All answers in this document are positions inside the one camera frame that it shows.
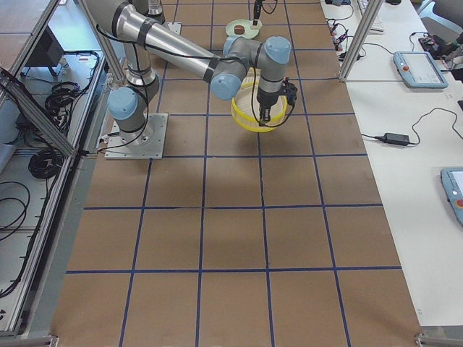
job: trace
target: power adapter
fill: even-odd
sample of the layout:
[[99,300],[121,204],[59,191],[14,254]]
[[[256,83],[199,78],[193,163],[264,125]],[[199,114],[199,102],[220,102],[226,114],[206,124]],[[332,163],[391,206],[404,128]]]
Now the power adapter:
[[398,146],[412,145],[408,135],[403,135],[403,134],[394,134],[392,132],[387,132],[383,136],[374,136],[374,138],[377,139],[378,141],[388,143],[390,145],[398,145]]

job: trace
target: yellow bowl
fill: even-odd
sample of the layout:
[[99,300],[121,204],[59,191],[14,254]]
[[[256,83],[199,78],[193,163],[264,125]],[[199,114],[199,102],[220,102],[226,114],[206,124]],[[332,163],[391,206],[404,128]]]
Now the yellow bowl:
[[[279,125],[285,118],[288,102],[285,96],[280,96],[277,103],[272,106],[270,111],[271,120],[267,123],[270,127],[259,127],[259,123],[255,120],[251,108],[251,92],[253,82],[245,82],[242,84],[241,89],[231,100],[231,115],[233,119],[242,128],[251,132],[271,132]],[[259,102],[257,102],[256,95],[258,91],[258,80],[256,80],[254,95],[252,96],[252,104],[254,112],[258,117]]]

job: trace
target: brown cardboard floor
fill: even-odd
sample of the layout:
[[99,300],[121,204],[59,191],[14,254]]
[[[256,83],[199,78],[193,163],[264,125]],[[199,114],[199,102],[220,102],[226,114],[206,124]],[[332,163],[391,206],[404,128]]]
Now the brown cardboard floor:
[[[165,2],[213,50],[252,10]],[[321,6],[281,1],[261,19],[258,39],[295,48],[294,115],[247,132],[230,102],[155,59],[165,158],[98,158],[52,327],[60,346],[414,346],[420,327]]]

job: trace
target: grid tile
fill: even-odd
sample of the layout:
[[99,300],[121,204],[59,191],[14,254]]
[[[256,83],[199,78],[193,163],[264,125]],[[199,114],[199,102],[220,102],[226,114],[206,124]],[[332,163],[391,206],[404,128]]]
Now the grid tile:
[[214,25],[227,25],[234,20],[249,19],[249,9],[243,4],[214,4]]
[[264,268],[262,228],[261,210],[206,210],[203,268]]
[[301,78],[336,78],[339,62],[332,51],[296,51],[297,67]]
[[51,323],[51,334],[59,336],[60,345],[118,346],[129,278],[126,274],[66,275]]
[[258,160],[210,158],[207,163],[205,203],[214,206],[260,206]]
[[196,290],[196,274],[137,274],[123,346],[194,346]]
[[309,155],[307,121],[304,116],[293,116],[281,128],[260,135],[262,155]]
[[328,208],[327,214],[337,266],[400,266],[382,207]]
[[208,155],[257,155],[258,136],[230,117],[210,117]]
[[202,158],[164,158],[151,169],[147,206],[200,207]]
[[346,271],[339,282],[353,346],[416,346],[420,326],[402,271]]
[[313,147],[317,154],[366,153],[355,115],[311,116]]
[[177,15],[175,16],[175,21],[188,23],[189,25],[211,25],[212,6],[179,4],[177,6]]
[[146,210],[137,269],[197,269],[201,210]]
[[328,49],[334,52],[327,25],[292,25],[291,33],[296,49]]
[[265,42],[268,38],[272,36],[283,36],[284,38],[289,39],[289,26],[288,25],[272,25],[268,23],[263,23],[262,29],[259,31],[259,35],[255,40]]
[[272,273],[271,283],[277,346],[347,346],[332,272]]
[[200,346],[270,346],[265,273],[205,273]]
[[204,133],[204,116],[169,117],[164,155],[204,155]]
[[224,49],[225,40],[227,38],[226,31],[225,31],[225,25],[214,25],[211,28],[211,32],[212,32],[211,49],[218,50],[220,52],[217,52],[217,54],[221,54],[222,50]]
[[148,172],[146,160],[96,159],[85,206],[140,206]]
[[308,113],[354,113],[349,93],[338,80],[302,81]]
[[320,204],[312,158],[264,158],[262,162],[267,206]]
[[326,204],[381,203],[368,157],[323,157],[317,164]]
[[164,81],[159,111],[176,114],[205,114],[208,86],[203,81]]
[[163,11],[164,11],[164,16],[166,16],[166,21],[167,22],[173,22],[175,18],[175,4],[167,4],[164,5],[163,3]]
[[326,24],[320,4],[287,4],[289,22],[293,24]]
[[[272,2],[268,2],[268,3],[264,2],[264,6],[266,7],[268,11],[272,11],[273,6],[275,6],[275,4]],[[262,11],[260,13],[260,20],[262,21],[262,24],[264,25],[264,27],[266,25],[275,25],[275,24],[288,25],[288,19],[286,17],[286,10],[284,6],[277,6],[273,14],[267,14],[264,11]]]
[[84,211],[67,268],[130,269],[139,223],[138,210]]
[[271,268],[332,266],[321,208],[266,210],[266,229]]

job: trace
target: electronic device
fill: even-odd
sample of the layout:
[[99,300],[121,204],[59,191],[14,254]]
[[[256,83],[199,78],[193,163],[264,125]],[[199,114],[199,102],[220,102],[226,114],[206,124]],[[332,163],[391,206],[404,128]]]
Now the electronic device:
[[420,43],[423,51],[428,52],[434,59],[440,59],[442,56],[442,47],[446,45],[446,42],[437,35],[419,38],[418,42]]
[[[357,0],[357,5],[359,7],[360,13],[363,15],[365,10],[368,6],[368,0]],[[384,33],[384,24],[379,18],[376,16],[375,21],[371,25],[370,34],[383,34]]]
[[456,219],[463,225],[463,168],[443,168],[441,181],[447,201],[450,202]]
[[396,52],[394,63],[407,87],[443,89],[449,85],[428,52]]

